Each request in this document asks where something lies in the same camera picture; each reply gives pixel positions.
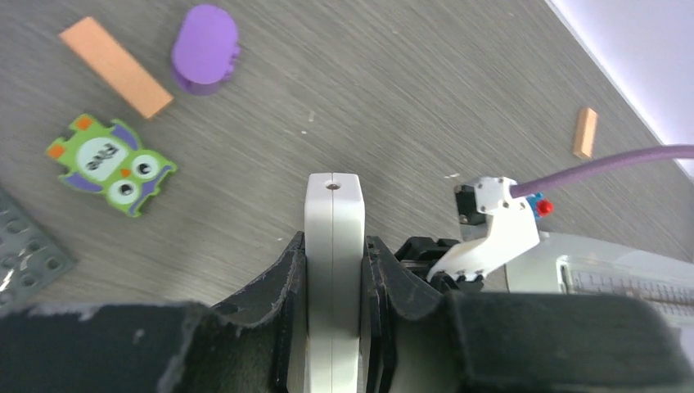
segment white 3d-printed bracket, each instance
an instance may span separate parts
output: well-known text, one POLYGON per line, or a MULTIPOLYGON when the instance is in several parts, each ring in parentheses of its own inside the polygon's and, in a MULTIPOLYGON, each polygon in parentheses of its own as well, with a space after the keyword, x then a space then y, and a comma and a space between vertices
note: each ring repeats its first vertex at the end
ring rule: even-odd
POLYGON ((431 268, 427 281, 438 272, 454 280, 461 276, 466 281, 485 278, 539 244, 538 227, 528 201, 511 197, 510 187, 514 184, 509 178, 490 177, 475 183, 477 211, 487 215, 487 234, 453 246, 431 268))
POLYGON ((309 392, 354 393, 365 207, 355 174, 311 174, 304 204, 309 392))

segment white device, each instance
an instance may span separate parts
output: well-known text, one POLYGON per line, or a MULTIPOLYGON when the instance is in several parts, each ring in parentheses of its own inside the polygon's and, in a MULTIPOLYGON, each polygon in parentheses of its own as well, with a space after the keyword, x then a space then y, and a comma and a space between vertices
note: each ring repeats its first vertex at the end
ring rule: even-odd
POLYGON ((589 237, 542 238, 506 265, 509 291, 631 296, 671 326, 694 328, 694 264, 589 237))

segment green owl foam piece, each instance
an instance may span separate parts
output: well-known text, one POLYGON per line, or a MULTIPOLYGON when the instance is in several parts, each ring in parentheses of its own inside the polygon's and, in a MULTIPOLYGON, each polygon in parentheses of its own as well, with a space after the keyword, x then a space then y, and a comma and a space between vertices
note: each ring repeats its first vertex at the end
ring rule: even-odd
POLYGON ((130 217, 138 217, 142 204, 157 195, 160 184, 176 165, 160 153, 147 150, 125 123, 112 120, 105 127, 90 115, 70 124, 72 138, 58 138, 46 150, 67 167, 59 179, 83 192, 103 194, 106 201, 130 217))

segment purple foam piece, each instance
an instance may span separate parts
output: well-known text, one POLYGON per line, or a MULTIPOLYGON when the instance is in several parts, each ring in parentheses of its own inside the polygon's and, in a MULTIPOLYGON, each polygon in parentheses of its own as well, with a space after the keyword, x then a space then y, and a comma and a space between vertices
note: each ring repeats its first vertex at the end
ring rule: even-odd
POLYGON ((171 51, 173 77, 183 91, 207 96, 219 90, 234 71, 237 45, 236 23, 222 8, 202 4, 183 20, 171 51))

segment white wall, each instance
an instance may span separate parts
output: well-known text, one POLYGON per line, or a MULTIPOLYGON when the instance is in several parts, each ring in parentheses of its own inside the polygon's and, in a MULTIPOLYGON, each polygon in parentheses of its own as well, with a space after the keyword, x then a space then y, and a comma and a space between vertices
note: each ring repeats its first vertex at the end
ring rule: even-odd
POLYGON ((547 2, 663 143, 694 143, 694 1, 547 2))

